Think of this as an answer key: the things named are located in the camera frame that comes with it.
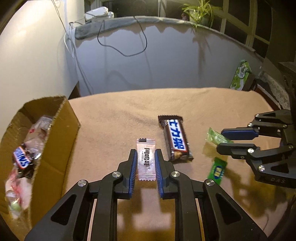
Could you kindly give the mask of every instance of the text on candy wrapper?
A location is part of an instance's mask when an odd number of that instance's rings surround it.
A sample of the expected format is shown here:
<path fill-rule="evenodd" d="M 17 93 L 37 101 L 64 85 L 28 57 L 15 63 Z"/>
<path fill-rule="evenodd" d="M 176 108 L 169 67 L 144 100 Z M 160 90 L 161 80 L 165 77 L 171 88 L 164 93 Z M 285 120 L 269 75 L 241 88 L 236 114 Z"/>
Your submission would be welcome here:
<path fill-rule="evenodd" d="M 170 137 L 172 139 L 172 143 L 174 149 L 180 151 L 186 151 L 184 138 L 181 132 L 181 127 L 179 125 L 178 120 L 168 120 L 169 129 L 170 129 Z"/>
<path fill-rule="evenodd" d="M 18 147 L 14 152 L 13 155 L 15 156 L 15 160 L 17 161 L 18 165 L 25 169 L 29 164 L 30 160 L 26 157 L 25 152 L 22 148 Z"/>

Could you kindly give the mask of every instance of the cardboard box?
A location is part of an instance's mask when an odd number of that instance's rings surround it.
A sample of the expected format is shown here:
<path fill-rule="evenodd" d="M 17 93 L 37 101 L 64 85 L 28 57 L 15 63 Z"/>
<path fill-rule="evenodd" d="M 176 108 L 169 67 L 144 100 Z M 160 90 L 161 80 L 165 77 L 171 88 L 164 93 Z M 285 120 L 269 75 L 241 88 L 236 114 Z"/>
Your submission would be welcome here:
<path fill-rule="evenodd" d="M 23 142 L 31 125 L 42 115 L 54 118 L 40 165 L 32 178 L 31 204 L 24 213 L 29 229 L 61 198 L 68 159 L 80 127 L 65 96 L 46 97 L 24 104 L 12 119 L 0 144 L 0 211 L 3 213 L 8 213 L 4 183 L 13 167 L 12 153 Z"/>

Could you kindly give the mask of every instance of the spider plant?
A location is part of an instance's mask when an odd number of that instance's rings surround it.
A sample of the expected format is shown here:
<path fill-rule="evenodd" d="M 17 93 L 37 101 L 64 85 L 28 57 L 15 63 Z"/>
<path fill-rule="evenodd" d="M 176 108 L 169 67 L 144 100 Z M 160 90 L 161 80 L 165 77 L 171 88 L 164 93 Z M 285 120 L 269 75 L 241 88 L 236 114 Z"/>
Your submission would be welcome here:
<path fill-rule="evenodd" d="M 210 18 L 210 27 L 212 27 L 214 21 L 213 11 L 214 9 L 219 9 L 219 7 L 211 6 L 210 1 L 206 0 L 199 0 L 199 3 L 199 6 L 184 4 L 184 8 L 182 8 L 182 10 L 192 19 L 195 29 L 198 24 L 202 24 L 202 20 L 207 17 Z"/>

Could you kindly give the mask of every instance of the green candy wrapper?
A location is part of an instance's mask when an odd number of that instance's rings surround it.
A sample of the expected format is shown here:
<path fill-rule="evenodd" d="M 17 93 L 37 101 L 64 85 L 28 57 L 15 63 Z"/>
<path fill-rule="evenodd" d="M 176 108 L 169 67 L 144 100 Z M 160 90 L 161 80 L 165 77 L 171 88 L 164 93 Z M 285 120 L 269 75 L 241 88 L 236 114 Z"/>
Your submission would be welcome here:
<path fill-rule="evenodd" d="M 220 185 L 221 179 L 224 175 L 226 165 L 227 165 L 227 162 L 221 160 L 218 157 L 215 157 L 211 172 L 207 178 L 214 180 L 218 185 Z"/>
<path fill-rule="evenodd" d="M 209 128 L 207 133 L 207 141 L 212 142 L 215 145 L 219 145 L 220 143 L 234 143 L 219 132 L 214 131 L 212 128 Z"/>

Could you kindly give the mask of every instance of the white wall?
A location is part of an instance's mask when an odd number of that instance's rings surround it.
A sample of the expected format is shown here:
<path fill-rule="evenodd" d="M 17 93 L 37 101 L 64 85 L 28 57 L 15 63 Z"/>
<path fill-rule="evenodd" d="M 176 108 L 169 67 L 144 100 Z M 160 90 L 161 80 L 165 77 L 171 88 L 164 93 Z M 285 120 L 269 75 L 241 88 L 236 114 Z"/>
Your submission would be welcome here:
<path fill-rule="evenodd" d="M 183 25 L 142 24 L 148 46 L 144 53 L 124 57 L 100 46 L 97 38 L 76 40 L 78 61 L 94 93 L 151 88 L 228 88 L 242 59 L 255 74 L 260 59 L 240 44 L 212 30 L 195 34 Z M 100 41 L 124 54 L 143 50 L 145 38 L 139 25 L 100 34 Z M 82 78 L 82 95 L 89 94 Z"/>
<path fill-rule="evenodd" d="M 73 9 L 83 0 L 68 2 L 68 19 L 82 18 Z M 64 20 L 63 2 L 59 12 Z M 72 92 L 78 77 L 64 34 L 52 2 L 35 0 L 17 11 L 0 35 L 0 138 L 25 102 Z"/>

